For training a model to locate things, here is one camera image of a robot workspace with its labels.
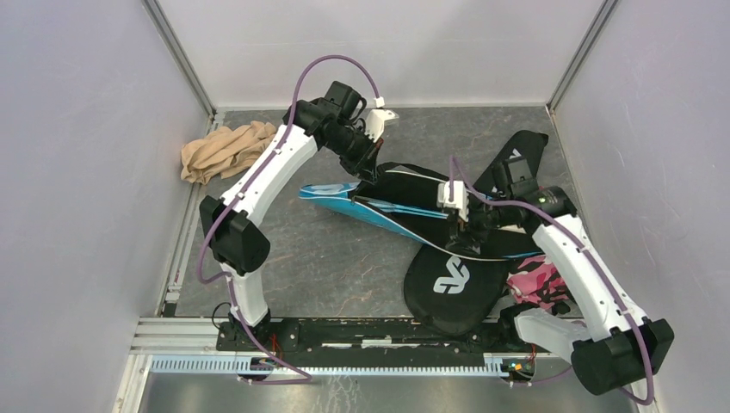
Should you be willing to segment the black Crossway racket bag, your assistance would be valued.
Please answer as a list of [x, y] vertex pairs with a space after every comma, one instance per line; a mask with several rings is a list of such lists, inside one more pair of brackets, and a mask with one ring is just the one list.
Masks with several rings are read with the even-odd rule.
[[531, 238], [519, 230], [484, 230], [473, 234], [477, 251], [455, 256], [423, 245], [406, 271], [405, 305], [421, 324], [445, 336], [476, 329], [504, 295], [508, 270], [540, 256]]

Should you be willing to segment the blue Sport racket bag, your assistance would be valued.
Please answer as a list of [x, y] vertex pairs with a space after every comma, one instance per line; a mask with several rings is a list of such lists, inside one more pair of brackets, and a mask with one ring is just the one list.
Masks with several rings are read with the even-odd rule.
[[378, 181], [312, 184], [299, 197], [337, 213], [412, 238], [460, 258], [497, 262], [541, 256], [531, 236], [516, 228], [472, 229], [436, 203], [449, 178], [411, 163], [384, 163]]

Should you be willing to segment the blue badminton racket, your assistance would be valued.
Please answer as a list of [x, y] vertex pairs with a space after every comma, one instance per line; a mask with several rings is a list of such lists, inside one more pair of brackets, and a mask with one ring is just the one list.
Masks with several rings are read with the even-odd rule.
[[368, 203], [371, 207], [378, 208], [384, 213], [402, 213], [430, 219], [446, 219], [448, 215], [443, 212], [432, 211], [414, 206], [403, 206], [388, 202], [374, 201]]

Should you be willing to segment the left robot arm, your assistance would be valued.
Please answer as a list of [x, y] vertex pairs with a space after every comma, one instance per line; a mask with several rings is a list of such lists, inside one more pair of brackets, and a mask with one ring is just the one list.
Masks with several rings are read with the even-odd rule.
[[205, 242], [231, 291], [231, 312], [241, 323], [237, 338], [249, 350], [264, 348], [270, 327], [261, 267], [270, 242], [260, 230], [269, 207], [293, 175], [323, 148], [361, 181], [377, 179], [377, 154], [386, 126], [399, 117], [381, 98], [367, 114], [364, 98], [335, 81], [325, 96], [298, 100], [286, 112], [274, 139], [244, 176], [219, 198], [206, 197], [200, 216]]

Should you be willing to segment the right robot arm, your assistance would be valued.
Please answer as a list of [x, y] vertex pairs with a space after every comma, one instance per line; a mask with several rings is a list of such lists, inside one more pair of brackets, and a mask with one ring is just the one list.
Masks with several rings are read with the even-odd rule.
[[637, 404], [652, 404], [654, 376], [675, 337], [671, 326], [651, 320], [621, 287], [562, 188], [540, 186], [524, 157], [498, 165], [494, 180], [499, 196], [489, 198], [450, 157], [449, 180], [438, 202], [467, 222], [475, 216], [468, 209], [475, 198], [485, 204], [486, 228], [523, 228], [556, 267], [584, 319], [575, 324], [539, 308], [522, 310], [498, 326], [499, 344], [518, 351], [533, 343], [568, 362], [588, 392], [618, 390]]

